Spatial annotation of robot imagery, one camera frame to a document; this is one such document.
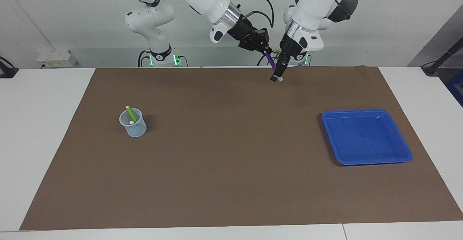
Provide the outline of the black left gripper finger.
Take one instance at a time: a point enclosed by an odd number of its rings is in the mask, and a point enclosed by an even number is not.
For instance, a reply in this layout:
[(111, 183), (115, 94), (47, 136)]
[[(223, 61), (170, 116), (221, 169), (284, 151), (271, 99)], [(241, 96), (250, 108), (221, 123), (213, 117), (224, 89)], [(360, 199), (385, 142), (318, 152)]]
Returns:
[(271, 81), (277, 82), (283, 80), (283, 74), (288, 67), (289, 57), (280, 57), (276, 62), (276, 69), (273, 71)]

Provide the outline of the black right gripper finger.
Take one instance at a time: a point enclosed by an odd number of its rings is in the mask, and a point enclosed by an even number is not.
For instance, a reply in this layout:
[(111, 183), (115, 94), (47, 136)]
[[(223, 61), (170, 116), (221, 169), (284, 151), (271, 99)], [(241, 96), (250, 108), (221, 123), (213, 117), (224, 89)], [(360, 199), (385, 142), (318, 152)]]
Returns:
[(269, 35), (268, 29), (260, 29), (257, 31), (257, 38), (258, 38), (258, 51), (261, 53), (271, 53), (273, 49), (271, 49), (269, 45)]
[(250, 52), (259, 52), (264, 55), (265, 52), (268, 52), (267, 44), (241, 44), (240, 48), (248, 50)]

